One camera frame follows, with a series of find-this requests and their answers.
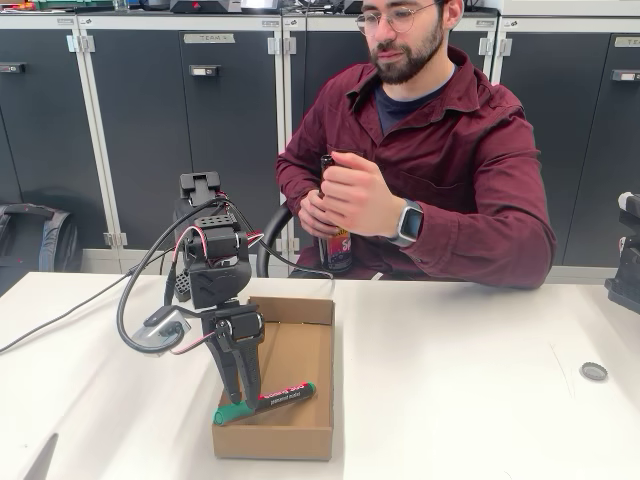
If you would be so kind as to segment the person's right hand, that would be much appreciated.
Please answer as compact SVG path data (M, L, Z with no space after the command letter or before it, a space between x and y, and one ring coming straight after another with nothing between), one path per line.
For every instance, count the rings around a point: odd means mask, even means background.
M318 190L310 190L300 202L298 218L302 228L317 238L333 236L338 228L333 225L322 209L322 201Z

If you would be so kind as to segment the person's left hand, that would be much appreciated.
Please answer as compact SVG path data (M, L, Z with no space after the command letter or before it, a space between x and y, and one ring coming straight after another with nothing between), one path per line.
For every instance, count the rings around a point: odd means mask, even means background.
M354 153L331 153L320 209L329 222L361 236L396 236L406 202L391 193L378 165Z

